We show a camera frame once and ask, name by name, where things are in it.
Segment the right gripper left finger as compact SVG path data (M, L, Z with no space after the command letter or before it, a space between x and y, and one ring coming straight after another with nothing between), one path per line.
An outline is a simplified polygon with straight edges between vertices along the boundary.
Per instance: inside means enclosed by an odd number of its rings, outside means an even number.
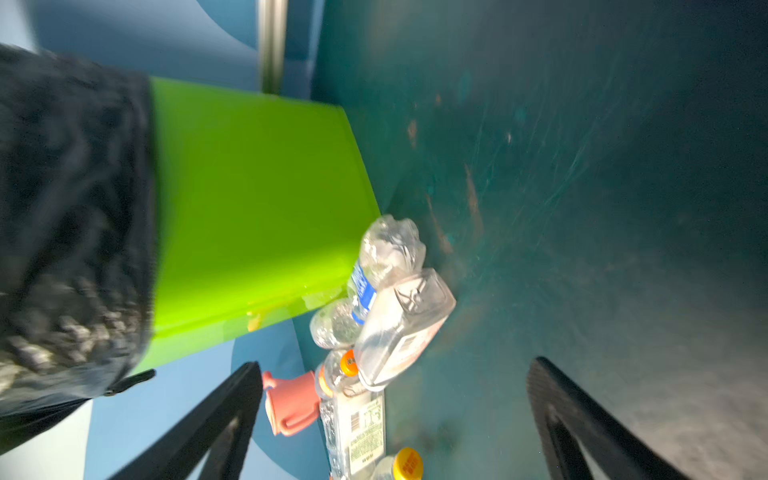
M115 479L238 479L263 396L256 362L240 366Z

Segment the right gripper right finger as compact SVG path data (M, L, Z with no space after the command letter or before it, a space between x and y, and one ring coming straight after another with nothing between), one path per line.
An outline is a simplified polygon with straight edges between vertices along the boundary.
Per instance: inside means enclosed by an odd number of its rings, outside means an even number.
M610 479L684 479L545 357L533 360L526 389L550 477L591 479L584 457Z

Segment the clear bottle grey label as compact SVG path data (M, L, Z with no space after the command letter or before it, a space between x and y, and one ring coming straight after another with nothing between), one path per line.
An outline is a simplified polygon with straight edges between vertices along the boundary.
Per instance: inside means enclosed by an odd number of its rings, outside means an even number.
M455 307L454 295L432 268L384 289L354 345L361 384L383 390L416 362Z

